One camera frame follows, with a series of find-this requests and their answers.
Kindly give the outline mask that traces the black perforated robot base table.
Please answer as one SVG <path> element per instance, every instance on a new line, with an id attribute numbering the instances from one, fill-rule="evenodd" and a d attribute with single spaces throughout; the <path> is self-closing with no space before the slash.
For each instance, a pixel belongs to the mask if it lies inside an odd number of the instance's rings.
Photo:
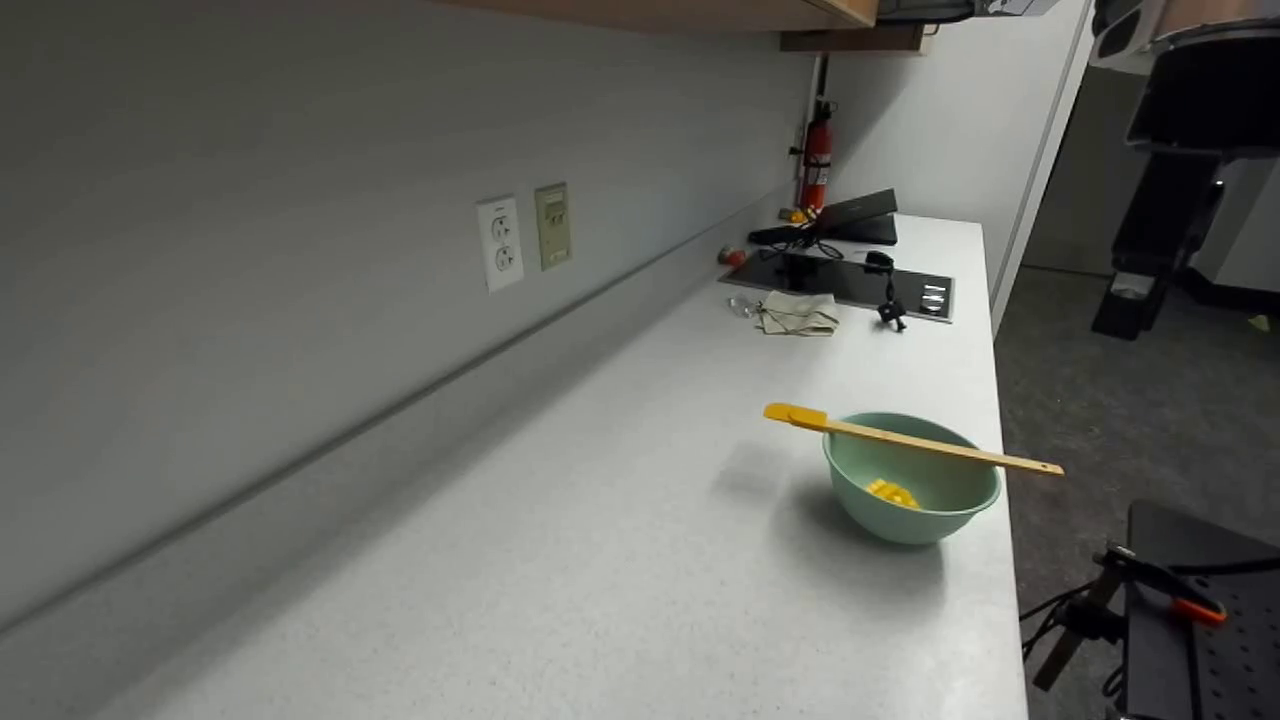
<path id="1" fill-rule="evenodd" d="M 1191 626 L 1163 593 L 1128 593 L 1128 720 L 1280 720 L 1280 574 L 1277 547 L 1181 510 L 1128 511 L 1142 562 L 1176 568 L 1225 604 L 1225 626 Z"/>

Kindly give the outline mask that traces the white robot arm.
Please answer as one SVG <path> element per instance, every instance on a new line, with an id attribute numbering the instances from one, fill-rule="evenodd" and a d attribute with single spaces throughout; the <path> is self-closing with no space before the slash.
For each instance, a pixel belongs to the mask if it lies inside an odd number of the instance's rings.
<path id="1" fill-rule="evenodd" d="M 1128 146 L 1149 157 L 1113 239 L 1102 336 L 1145 336 L 1206 245 L 1225 170 L 1280 154 L 1280 0 L 1093 0 L 1093 65 L 1145 80 Z"/>

